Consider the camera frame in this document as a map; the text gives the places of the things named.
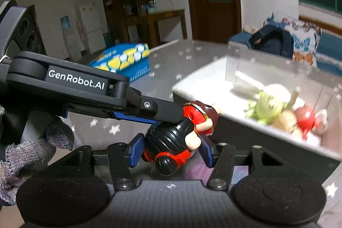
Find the blue gripper pad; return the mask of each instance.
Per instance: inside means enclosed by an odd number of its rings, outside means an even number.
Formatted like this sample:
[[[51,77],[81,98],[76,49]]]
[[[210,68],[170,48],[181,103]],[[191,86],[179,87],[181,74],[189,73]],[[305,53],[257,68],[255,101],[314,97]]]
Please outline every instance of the blue gripper pad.
[[[141,134],[139,139],[132,145],[132,152],[130,156],[130,167],[135,167],[145,150],[145,136]]]
[[[214,167],[213,157],[211,155],[211,150],[210,150],[210,145],[211,145],[210,143],[212,142],[205,135],[198,135],[198,136],[202,141],[201,145],[198,147],[199,153],[201,154],[202,159],[204,163],[206,164],[206,166],[209,168],[212,168]]]
[[[140,118],[140,117],[134,117],[134,116],[128,116],[125,115],[121,112],[113,112],[116,116],[117,119],[121,119],[121,120],[127,120],[127,121],[133,121],[133,122],[139,122],[139,123],[146,123],[146,124],[154,124],[155,120],[151,120],[151,119],[145,119],[145,118]]]

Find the butterfly pattern pillow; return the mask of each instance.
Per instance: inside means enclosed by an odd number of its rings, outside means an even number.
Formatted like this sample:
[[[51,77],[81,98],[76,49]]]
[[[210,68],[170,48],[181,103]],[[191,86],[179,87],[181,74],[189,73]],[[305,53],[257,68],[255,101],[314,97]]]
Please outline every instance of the butterfly pattern pillow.
[[[308,66],[317,67],[316,50],[321,28],[309,22],[296,20],[282,13],[273,13],[264,22],[287,30],[293,38],[293,60]]]
[[[293,60],[316,68],[316,49],[318,44],[315,29],[302,21],[292,21],[284,29],[293,38]]]

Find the gloved hand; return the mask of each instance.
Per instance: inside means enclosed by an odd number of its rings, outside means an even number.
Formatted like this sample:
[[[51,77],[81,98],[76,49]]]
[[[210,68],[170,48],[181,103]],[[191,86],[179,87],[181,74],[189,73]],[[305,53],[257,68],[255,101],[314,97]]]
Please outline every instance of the gloved hand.
[[[1,119],[4,109],[0,106]],[[6,161],[0,161],[0,205],[1,200],[15,205],[18,188],[34,173],[47,167],[57,148],[72,150],[74,134],[71,128],[54,116],[53,121],[45,130],[45,136],[20,144],[6,146]]]

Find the blue box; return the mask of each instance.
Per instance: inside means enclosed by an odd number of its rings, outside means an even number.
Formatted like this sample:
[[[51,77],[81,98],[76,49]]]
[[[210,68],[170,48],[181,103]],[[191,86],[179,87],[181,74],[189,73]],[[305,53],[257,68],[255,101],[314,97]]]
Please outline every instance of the blue box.
[[[119,44],[104,50],[89,66],[127,76],[132,82],[150,71],[148,55],[147,44]]]

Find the screw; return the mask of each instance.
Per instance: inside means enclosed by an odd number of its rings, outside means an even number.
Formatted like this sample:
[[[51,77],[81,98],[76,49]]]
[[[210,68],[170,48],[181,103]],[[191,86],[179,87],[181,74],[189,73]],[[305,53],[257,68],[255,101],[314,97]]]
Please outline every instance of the screw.
[[[209,181],[208,187],[213,190],[225,190],[227,189],[227,183],[222,179],[212,179]]]
[[[217,149],[221,152],[223,150],[223,147],[225,147],[226,145],[227,143],[225,142],[217,143]]]
[[[127,144],[125,142],[116,142],[115,145],[119,146],[121,151],[125,151],[127,148]]]
[[[150,108],[151,107],[151,103],[148,102],[148,101],[144,102],[144,107]]]
[[[132,179],[122,178],[114,184],[114,187],[118,190],[129,190],[134,188],[134,182]]]

